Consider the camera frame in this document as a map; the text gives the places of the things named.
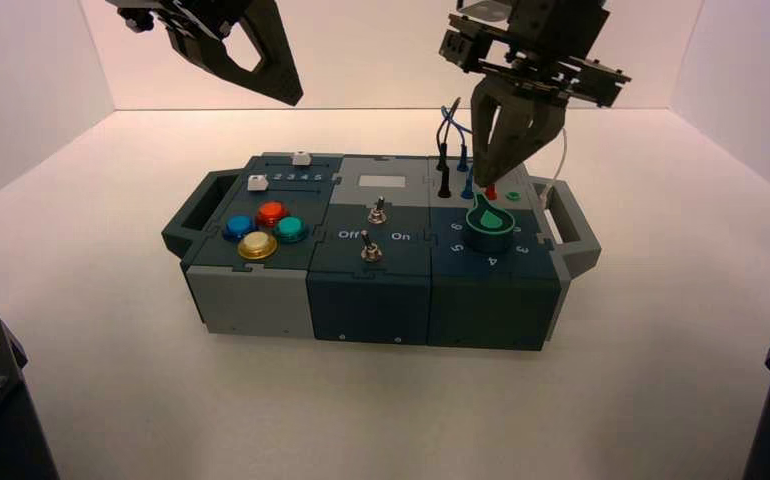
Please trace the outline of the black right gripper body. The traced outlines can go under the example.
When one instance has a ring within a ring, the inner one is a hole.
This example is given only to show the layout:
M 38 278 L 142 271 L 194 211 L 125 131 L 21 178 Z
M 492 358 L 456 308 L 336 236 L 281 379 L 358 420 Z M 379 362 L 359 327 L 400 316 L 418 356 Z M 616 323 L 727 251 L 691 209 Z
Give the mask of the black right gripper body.
M 610 12 L 603 1 L 458 1 L 439 54 L 465 73 L 551 101 L 611 106 L 631 81 L 588 57 Z

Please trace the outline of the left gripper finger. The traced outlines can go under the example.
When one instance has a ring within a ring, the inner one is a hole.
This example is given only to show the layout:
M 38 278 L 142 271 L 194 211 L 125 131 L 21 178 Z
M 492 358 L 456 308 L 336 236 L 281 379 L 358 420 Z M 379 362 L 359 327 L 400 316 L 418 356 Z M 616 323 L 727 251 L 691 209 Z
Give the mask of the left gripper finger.
M 303 88 L 276 2 L 248 1 L 239 24 L 260 55 L 255 67 L 244 70 L 242 86 L 296 106 Z
M 229 54 L 222 40 L 202 32 L 189 33 L 167 28 L 173 49 L 191 64 L 224 81 L 242 86 L 244 70 Z

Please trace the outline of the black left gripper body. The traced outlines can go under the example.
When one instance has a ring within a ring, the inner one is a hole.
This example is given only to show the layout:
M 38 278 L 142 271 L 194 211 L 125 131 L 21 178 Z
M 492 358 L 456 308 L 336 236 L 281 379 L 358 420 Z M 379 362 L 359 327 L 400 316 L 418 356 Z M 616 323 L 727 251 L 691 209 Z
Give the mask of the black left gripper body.
M 136 33 L 150 31 L 158 19 L 165 26 L 189 33 L 228 35 L 246 10 L 245 1 L 109 0 L 126 26 Z

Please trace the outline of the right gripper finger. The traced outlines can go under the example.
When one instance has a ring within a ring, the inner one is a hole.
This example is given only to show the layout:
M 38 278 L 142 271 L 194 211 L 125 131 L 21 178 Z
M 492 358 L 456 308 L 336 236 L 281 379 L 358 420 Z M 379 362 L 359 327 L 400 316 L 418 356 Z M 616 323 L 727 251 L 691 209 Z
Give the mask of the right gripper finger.
M 498 117 L 498 177 L 554 140 L 565 124 L 566 105 L 523 100 L 505 104 Z
M 525 160 L 525 100 L 512 84 L 484 78 L 471 97 L 474 181 L 487 187 Z

